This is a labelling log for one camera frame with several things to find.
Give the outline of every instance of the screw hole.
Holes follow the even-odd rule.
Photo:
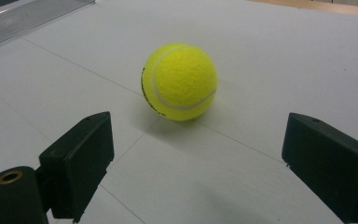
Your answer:
[[[11,184],[22,178],[22,171],[9,171],[0,176],[0,185]]]

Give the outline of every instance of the tennis ball seam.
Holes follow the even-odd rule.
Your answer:
[[[208,100],[208,98],[210,98],[211,96],[213,96],[216,93],[216,90],[211,91],[209,94],[207,94],[205,97],[203,97],[202,99],[200,99],[198,102],[196,102],[193,105],[172,105],[170,103],[168,103],[166,100],[164,100],[164,98],[162,98],[162,96],[159,94],[158,90],[157,90],[157,86],[156,86],[156,82],[155,82],[155,74],[156,74],[156,69],[157,66],[159,64],[159,62],[168,54],[178,50],[178,49],[184,49],[184,48],[190,48],[191,46],[188,44],[183,44],[180,46],[177,46],[175,48],[169,49],[167,51],[165,51],[163,54],[161,54],[158,59],[156,60],[155,64],[153,65],[153,69],[152,69],[152,76],[151,76],[151,82],[152,82],[152,87],[153,87],[153,92],[156,94],[156,96],[158,97],[158,100],[164,104],[167,107],[170,107],[172,109],[177,109],[177,110],[190,110],[193,109],[199,105],[201,105],[202,103],[204,103],[206,100]]]
[[[147,97],[146,91],[145,91],[145,87],[144,87],[144,76],[141,76],[141,87],[142,87],[142,93],[144,94],[144,97],[145,97],[147,103],[149,104],[149,106],[150,106],[154,111],[156,111],[158,114],[160,114],[161,116],[166,117],[166,115],[165,115],[164,113],[161,113],[160,111],[158,111],[158,110],[152,105],[152,103],[150,102],[149,98]]]

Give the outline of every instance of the white tile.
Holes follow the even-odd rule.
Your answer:
[[[86,116],[110,111],[119,157],[157,120],[143,96],[24,40],[15,42],[0,48],[0,96],[49,140]]]
[[[161,119],[102,185],[145,223],[340,223],[279,161]]]
[[[358,17],[305,10],[101,0],[24,38],[138,93],[155,48],[197,45],[219,73],[216,102],[200,122],[280,160],[289,112],[358,139]]]
[[[0,172],[17,166],[39,167],[50,141],[0,99]],[[48,212],[49,223],[55,223]]]
[[[98,187],[79,223],[142,224],[143,222],[105,189]],[[72,219],[61,219],[58,224],[72,224]]]

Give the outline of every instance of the tennis ball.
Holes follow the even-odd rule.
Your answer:
[[[186,43],[171,43],[154,51],[142,72],[142,91],[150,107],[176,121],[204,113],[217,88],[210,57]]]

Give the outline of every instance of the white surface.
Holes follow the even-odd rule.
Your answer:
[[[204,49],[219,73],[215,102],[193,122],[159,119],[140,90],[149,54],[174,41]],[[105,110],[116,158],[80,223],[340,223],[281,150],[289,112],[358,139],[358,16],[102,0],[0,45],[0,171],[36,167]]]

